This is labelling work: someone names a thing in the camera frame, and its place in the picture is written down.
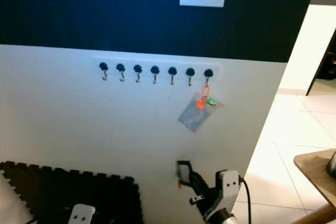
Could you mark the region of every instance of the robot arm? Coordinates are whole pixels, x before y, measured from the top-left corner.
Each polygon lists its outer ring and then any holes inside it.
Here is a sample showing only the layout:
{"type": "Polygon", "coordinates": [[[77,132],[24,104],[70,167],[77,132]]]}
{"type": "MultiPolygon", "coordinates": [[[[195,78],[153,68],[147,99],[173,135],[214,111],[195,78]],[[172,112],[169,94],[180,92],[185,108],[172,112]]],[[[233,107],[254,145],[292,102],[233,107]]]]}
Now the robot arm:
{"type": "Polygon", "coordinates": [[[179,183],[193,188],[195,197],[190,199],[196,205],[203,220],[208,224],[238,224],[231,214],[239,192],[239,175],[234,170],[216,173],[216,186],[209,188],[200,174],[194,172],[189,161],[177,161],[179,183]]]}

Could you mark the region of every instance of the white wall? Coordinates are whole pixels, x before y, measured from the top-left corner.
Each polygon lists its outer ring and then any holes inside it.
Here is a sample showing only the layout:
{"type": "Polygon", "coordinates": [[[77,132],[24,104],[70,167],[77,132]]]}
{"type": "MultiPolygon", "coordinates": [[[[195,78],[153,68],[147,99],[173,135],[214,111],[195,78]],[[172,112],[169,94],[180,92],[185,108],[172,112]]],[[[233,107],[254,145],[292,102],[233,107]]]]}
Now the white wall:
{"type": "Polygon", "coordinates": [[[305,94],[336,28],[336,6],[309,5],[279,89],[305,94]]]}
{"type": "MultiPolygon", "coordinates": [[[[245,173],[285,63],[188,57],[220,64],[211,94],[225,103],[194,134],[177,118],[204,82],[101,80],[92,57],[121,52],[0,46],[1,160],[133,176],[146,223],[202,223],[178,190],[175,161],[190,159],[214,185],[220,169],[245,173]]],[[[139,60],[180,56],[129,54],[139,60]]]]}

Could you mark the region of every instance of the tile floor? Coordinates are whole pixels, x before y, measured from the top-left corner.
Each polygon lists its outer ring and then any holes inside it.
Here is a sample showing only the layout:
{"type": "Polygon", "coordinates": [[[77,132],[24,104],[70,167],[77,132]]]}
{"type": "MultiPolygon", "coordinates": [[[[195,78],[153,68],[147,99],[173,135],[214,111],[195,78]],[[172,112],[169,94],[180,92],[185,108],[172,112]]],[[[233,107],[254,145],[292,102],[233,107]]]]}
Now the tile floor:
{"type": "MultiPolygon", "coordinates": [[[[254,224],[291,223],[327,203],[293,163],[327,148],[336,148],[336,80],[317,80],[308,97],[276,95],[245,176],[254,224]]],[[[242,224],[246,202],[242,187],[233,209],[242,224]]]]}

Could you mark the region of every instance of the wall hook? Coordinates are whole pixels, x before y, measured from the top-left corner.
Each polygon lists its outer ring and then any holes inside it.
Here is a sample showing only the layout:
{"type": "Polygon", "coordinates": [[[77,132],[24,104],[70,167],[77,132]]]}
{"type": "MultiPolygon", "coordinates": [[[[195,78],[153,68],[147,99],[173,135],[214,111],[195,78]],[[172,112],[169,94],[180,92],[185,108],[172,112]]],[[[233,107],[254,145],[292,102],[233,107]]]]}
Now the wall hook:
{"type": "Polygon", "coordinates": [[[212,72],[211,69],[207,69],[207,70],[205,70],[204,75],[206,77],[205,85],[208,86],[209,79],[210,79],[210,77],[212,77],[214,75],[214,73],[212,72]]]}
{"type": "Polygon", "coordinates": [[[192,85],[191,78],[195,75],[195,70],[193,68],[188,68],[186,75],[189,76],[189,87],[192,85]]]}
{"type": "Polygon", "coordinates": [[[176,67],[170,67],[168,70],[168,73],[171,75],[172,80],[171,80],[171,84],[174,85],[174,76],[177,74],[177,69],[176,67]]]}
{"type": "Polygon", "coordinates": [[[103,71],[103,73],[104,73],[102,79],[103,79],[104,81],[106,81],[106,80],[108,79],[106,71],[109,69],[109,67],[107,66],[107,64],[106,64],[105,62],[102,62],[101,64],[99,64],[99,68],[100,68],[101,71],[103,71]]]}
{"type": "Polygon", "coordinates": [[[159,67],[158,66],[153,66],[151,68],[151,72],[154,75],[153,84],[156,84],[156,76],[160,73],[159,67]]]}
{"type": "Polygon", "coordinates": [[[120,72],[121,78],[119,78],[120,81],[125,80],[124,72],[125,72],[125,66],[121,63],[119,63],[116,67],[116,69],[120,72]]]}
{"type": "Polygon", "coordinates": [[[135,65],[134,66],[134,71],[136,72],[136,75],[137,75],[137,79],[135,80],[137,83],[140,82],[140,73],[142,72],[142,68],[140,65],[135,65]]]}

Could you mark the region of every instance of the black knob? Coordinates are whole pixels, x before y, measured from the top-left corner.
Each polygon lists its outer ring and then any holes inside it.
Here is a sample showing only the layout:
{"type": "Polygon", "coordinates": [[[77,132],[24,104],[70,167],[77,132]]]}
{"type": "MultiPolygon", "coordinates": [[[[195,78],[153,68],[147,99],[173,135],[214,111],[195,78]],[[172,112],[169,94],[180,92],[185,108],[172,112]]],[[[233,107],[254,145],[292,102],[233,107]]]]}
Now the black knob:
{"type": "Polygon", "coordinates": [[[135,65],[133,69],[136,73],[141,73],[142,72],[142,67],[140,65],[135,65]]]}
{"type": "Polygon", "coordinates": [[[109,67],[107,66],[105,62],[102,62],[101,64],[99,64],[99,67],[102,71],[107,71],[109,69],[109,67]]]}
{"type": "Polygon", "coordinates": [[[125,66],[121,63],[119,63],[116,67],[116,69],[119,71],[119,72],[124,72],[125,71],[125,66]]]}
{"type": "Polygon", "coordinates": [[[205,70],[204,75],[205,75],[205,77],[210,78],[214,75],[214,73],[212,72],[211,69],[207,69],[207,70],[205,70]]]}
{"type": "Polygon", "coordinates": [[[175,67],[170,67],[168,73],[174,76],[177,74],[177,69],[175,67]]]}
{"type": "Polygon", "coordinates": [[[158,67],[158,66],[153,66],[153,67],[151,68],[151,72],[152,72],[153,74],[158,74],[158,73],[160,73],[159,67],[158,67]]]}
{"type": "Polygon", "coordinates": [[[194,76],[195,75],[195,70],[193,68],[188,68],[186,71],[187,76],[194,76]]]}

